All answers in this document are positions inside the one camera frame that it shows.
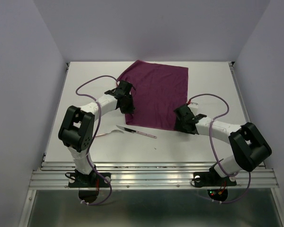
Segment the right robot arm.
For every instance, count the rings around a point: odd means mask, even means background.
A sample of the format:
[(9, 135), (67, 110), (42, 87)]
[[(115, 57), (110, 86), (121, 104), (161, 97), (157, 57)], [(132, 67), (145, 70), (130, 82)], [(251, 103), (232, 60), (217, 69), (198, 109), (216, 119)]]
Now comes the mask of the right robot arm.
[(192, 105), (175, 109), (175, 130), (193, 135), (209, 136), (230, 145), (233, 154), (218, 160), (205, 172), (195, 172), (191, 184), (196, 188), (235, 186), (232, 175), (244, 170), (252, 172), (272, 154), (272, 150), (258, 128), (250, 122), (244, 125), (214, 121), (205, 114), (195, 115)]

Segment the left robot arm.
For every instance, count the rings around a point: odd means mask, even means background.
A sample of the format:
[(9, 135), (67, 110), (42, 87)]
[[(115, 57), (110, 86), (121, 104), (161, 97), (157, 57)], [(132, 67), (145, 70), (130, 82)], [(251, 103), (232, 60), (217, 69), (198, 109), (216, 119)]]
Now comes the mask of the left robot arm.
[(119, 109), (123, 114), (134, 111), (133, 85), (121, 80), (118, 86), (108, 90), (98, 100), (81, 106), (69, 106), (62, 121), (58, 138), (70, 151), (75, 163), (75, 174), (69, 178), (73, 181), (92, 186), (97, 173), (95, 165), (90, 160), (89, 149), (95, 138), (94, 122), (101, 122), (101, 117), (111, 111)]

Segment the pink handled knife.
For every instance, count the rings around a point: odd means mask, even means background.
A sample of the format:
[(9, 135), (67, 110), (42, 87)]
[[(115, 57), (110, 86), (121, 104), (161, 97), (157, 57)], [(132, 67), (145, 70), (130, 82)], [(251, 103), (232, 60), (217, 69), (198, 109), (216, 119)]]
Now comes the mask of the pink handled knife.
[(153, 139), (157, 138), (157, 136), (147, 134), (147, 133), (144, 133), (144, 132), (141, 132), (141, 131), (129, 129), (129, 128), (126, 128), (126, 127), (123, 127), (123, 126), (117, 125), (117, 128), (124, 130), (124, 131), (127, 131), (127, 132), (130, 132), (130, 133), (135, 133), (135, 134), (139, 134), (139, 135), (142, 135), (142, 136), (146, 136), (146, 137), (149, 137), (149, 138), (153, 138)]

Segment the purple cloth napkin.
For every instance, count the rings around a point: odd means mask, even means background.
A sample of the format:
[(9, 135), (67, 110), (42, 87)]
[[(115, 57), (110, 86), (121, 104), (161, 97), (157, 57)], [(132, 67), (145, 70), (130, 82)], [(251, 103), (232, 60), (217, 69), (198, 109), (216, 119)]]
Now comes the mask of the purple cloth napkin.
[(133, 85), (132, 114), (126, 125), (172, 131), (174, 110), (187, 102), (188, 68), (137, 60), (119, 77)]

